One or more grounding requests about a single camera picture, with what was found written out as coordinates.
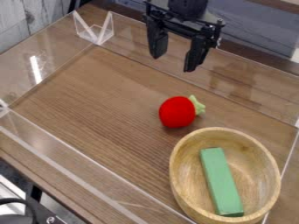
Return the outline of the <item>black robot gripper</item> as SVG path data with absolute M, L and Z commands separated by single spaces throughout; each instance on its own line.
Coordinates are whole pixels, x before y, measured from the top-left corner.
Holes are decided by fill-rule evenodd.
M 220 30 L 226 22 L 208 11 L 210 0 L 144 0 L 144 22 L 148 49 L 157 59 L 167 52 L 168 33 L 191 39 L 186 54 L 184 72 L 192 72 L 206 59 L 210 47 L 220 44 Z

